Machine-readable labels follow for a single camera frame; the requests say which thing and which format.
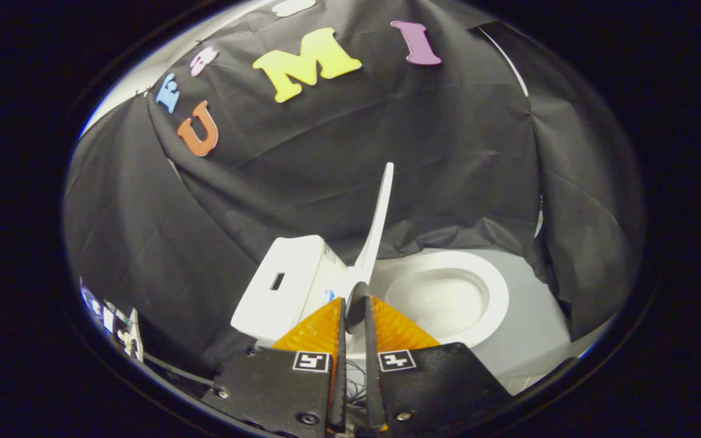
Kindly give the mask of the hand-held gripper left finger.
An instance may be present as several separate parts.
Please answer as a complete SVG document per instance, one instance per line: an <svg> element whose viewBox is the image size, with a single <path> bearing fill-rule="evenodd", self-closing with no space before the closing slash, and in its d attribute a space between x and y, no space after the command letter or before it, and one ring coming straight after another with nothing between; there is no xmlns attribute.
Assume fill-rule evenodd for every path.
<svg viewBox="0 0 701 438"><path fill-rule="evenodd" d="M337 297L271 347L249 346L202 402L265 436L331 437L346 429L346 301Z"/></svg>

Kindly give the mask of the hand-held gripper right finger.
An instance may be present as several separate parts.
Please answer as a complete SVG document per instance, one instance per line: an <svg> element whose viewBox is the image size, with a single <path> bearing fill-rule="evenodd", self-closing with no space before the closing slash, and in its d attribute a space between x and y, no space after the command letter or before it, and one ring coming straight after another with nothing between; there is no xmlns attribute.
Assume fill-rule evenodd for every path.
<svg viewBox="0 0 701 438"><path fill-rule="evenodd" d="M462 342L440 344L376 297L365 299L368 426L381 436L452 436L512 395Z"/></svg>

